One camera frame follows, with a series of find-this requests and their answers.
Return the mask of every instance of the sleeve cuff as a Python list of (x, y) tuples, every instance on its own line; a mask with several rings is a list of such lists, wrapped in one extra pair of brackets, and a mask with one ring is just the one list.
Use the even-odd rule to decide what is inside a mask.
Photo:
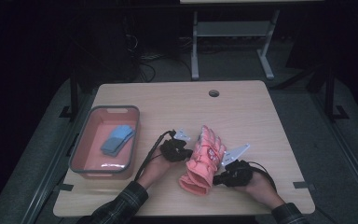
[(136, 198), (138, 199), (140, 204), (144, 204), (149, 198), (146, 189), (144, 189), (144, 187), (142, 187), (142, 185), (138, 184), (138, 182), (136, 181), (131, 181), (130, 184), (126, 188), (124, 188), (123, 192), (124, 191), (129, 191), (132, 194), (136, 195)]
[(306, 219), (303, 217), (301, 212), (293, 203), (286, 203), (279, 207), (276, 207), (272, 210), (272, 215), (274, 216), (277, 223), (291, 223), (295, 221), (296, 223), (307, 223)]

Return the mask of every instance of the black tape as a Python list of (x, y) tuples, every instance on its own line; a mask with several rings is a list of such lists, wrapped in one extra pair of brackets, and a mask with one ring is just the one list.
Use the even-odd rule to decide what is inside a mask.
[(59, 190), (72, 191), (73, 188), (74, 188), (73, 185), (67, 185), (67, 184), (59, 185)]
[(295, 189), (309, 189), (309, 190), (315, 190), (315, 187), (312, 184), (307, 184), (306, 182), (293, 182), (293, 185), (295, 186)]

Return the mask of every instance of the pink tray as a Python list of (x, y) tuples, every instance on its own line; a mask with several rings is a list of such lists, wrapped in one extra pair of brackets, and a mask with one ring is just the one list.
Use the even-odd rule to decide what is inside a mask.
[[(134, 105), (96, 106), (77, 139), (69, 167), (85, 178), (128, 179), (133, 171), (134, 149), (139, 132), (139, 109)], [(101, 146), (118, 125), (130, 125), (134, 136), (116, 157), (104, 155)]]

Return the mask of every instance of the hole in table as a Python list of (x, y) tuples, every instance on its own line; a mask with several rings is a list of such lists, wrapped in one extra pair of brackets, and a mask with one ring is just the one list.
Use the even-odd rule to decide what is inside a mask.
[(220, 94), (220, 92), (217, 91), (217, 90), (211, 90), (211, 91), (209, 91), (209, 95), (212, 96), (212, 97), (218, 97), (219, 94)]

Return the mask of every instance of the person's right hand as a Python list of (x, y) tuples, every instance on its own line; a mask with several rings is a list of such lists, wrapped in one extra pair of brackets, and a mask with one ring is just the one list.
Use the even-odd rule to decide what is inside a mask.
[(284, 204), (284, 200), (269, 181), (258, 172), (253, 172), (253, 177), (248, 185), (234, 187), (234, 189), (250, 194), (257, 202), (266, 205), (271, 210)]

